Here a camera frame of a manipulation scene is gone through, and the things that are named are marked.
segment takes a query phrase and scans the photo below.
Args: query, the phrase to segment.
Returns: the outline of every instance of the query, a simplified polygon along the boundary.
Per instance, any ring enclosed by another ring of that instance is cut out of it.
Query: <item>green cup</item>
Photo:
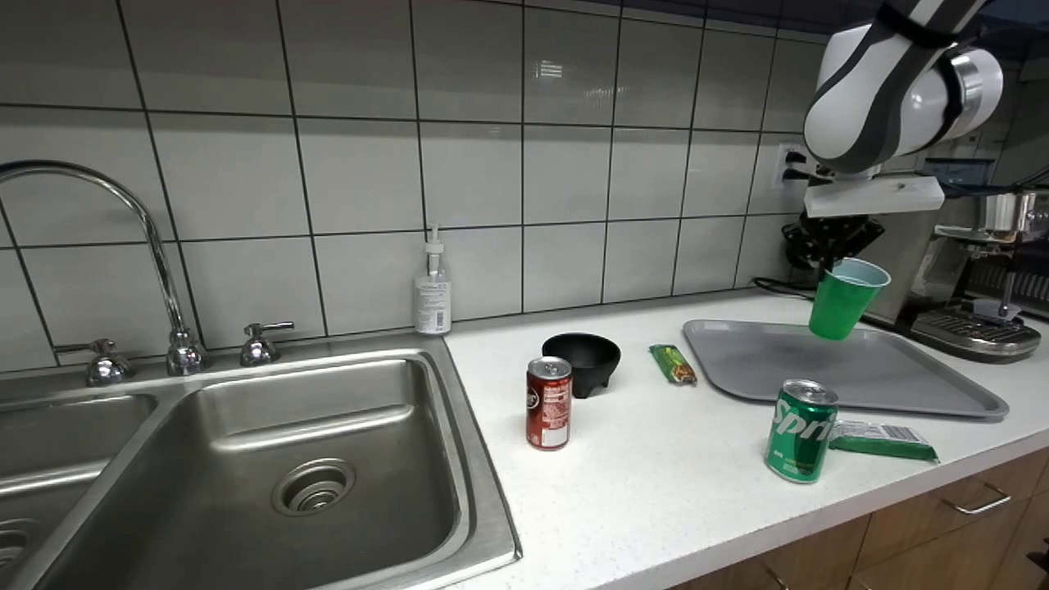
[[[889,280],[891,275],[865,260],[837,262],[816,287],[809,330],[824,341],[846,341]]]

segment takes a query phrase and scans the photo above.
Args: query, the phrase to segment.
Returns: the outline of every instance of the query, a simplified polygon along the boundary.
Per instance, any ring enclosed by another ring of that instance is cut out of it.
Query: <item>kitchen cabinet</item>
[[[1049,452],[959,479],[843,526],[713,569],[686,590],[1038,590]]]

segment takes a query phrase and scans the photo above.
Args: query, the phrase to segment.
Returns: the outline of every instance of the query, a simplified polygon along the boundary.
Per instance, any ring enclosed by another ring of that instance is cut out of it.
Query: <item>sink basin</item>
[[[120,393],[0,407],[0,588],[54,531],[149,408],[149,396]]]
[[[438,341],[180,385],[94,485],[24,588],[443,588],[519,555]]]

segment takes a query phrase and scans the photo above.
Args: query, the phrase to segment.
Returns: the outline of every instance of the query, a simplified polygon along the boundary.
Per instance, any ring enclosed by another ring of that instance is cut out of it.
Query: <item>white countertop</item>
[[[804,324],[805,314],[804,297],[737,295],[475,324],[445,337],[525,547],[519,562],[462,588],[669,588],[1049,447],[1046,345],[1018,365],[935,353],[1001,393],[1008,415],[957,421],[848,408],[843,415],[913,427],[942,463],[829,452],[816,485],[766,472],[770,407],[737,402],[703,376],[672,385],[650,356],[650,345],[678,345],[698,366],[682,341],[691,319]],[[572,402],[571,443],[538,452],[525,443],[525,365],[561,330],[615,341],[624,365],[608,391]]]

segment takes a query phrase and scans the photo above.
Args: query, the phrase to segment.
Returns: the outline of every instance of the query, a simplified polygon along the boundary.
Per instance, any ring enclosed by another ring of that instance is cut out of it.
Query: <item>sink drain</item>
[[[340,502],[353,487],[348,463],[323,454],[295,466],[273,490],[283,514],[316,514]]]
[[[0,526],[0,568],[21,560],[28,547],[28,534],[16,526]]]

